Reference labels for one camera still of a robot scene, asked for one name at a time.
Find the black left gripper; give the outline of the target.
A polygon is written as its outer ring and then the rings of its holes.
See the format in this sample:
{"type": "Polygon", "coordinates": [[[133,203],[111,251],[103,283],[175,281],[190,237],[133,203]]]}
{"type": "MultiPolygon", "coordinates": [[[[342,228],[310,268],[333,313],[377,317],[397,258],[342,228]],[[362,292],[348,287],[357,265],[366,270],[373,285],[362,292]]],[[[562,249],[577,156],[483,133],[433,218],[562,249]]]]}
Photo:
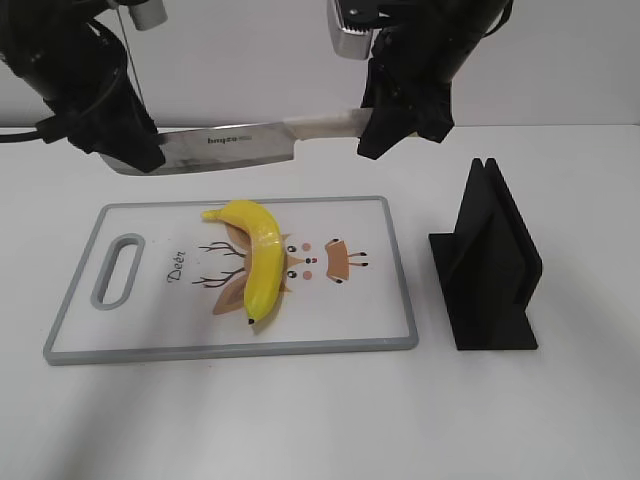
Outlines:
{"type": "Polygon", "coordinates": [[[139,173],[154,172],[165,164],[125,66],[106,74],[87,105],[49,105],[55,115],[37,123],[37,133],[44,142],[65,138],[85,153],[113,153],[115,159],[139,173]]]}

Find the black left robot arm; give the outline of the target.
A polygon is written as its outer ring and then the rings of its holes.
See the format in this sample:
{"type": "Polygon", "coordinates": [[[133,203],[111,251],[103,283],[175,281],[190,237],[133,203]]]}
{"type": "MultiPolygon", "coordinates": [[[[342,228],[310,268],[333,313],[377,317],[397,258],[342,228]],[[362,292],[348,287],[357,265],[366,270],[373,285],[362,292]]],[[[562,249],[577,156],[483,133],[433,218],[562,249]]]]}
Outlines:
{"type": "Polygon", "coordinates": [[[114,1],[4,1],[1,60],[51,110],[4,144],[67,140],[139,173],[165,163],[156,125],[129,77],[129,55],[99,21],[114,1]]]}

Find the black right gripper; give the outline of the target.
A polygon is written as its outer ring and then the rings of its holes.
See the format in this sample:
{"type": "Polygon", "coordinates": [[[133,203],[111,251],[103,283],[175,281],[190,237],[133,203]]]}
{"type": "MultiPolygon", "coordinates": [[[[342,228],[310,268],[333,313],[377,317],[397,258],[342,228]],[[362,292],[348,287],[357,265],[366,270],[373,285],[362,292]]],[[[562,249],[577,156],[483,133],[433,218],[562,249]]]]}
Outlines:
{"type": "Polygon", "coordinates": [[[361,101],[362,107],[373,109],[360,136],[360,156],[377,160],[414,132],[435,143],[444,141],[454,127],[452,61],[451,27],[386,27],[380,31],[361,101]],[[415,115],[404,110],[410,108],[415,108],[415,115]]]}

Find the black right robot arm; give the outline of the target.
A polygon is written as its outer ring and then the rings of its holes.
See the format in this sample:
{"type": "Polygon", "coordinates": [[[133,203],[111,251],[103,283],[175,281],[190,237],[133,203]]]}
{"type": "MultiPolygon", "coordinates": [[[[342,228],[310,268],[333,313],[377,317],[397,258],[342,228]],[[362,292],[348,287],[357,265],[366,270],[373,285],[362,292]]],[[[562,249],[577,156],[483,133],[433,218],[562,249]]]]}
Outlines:
{"type": "Polygon", "coordinates": [[[391,1],[368,61],[357,153],[377,159],[413,134],[436,143],[453,129],[452,82],[479,42],[510,19],[511,1],[391,1]]]}

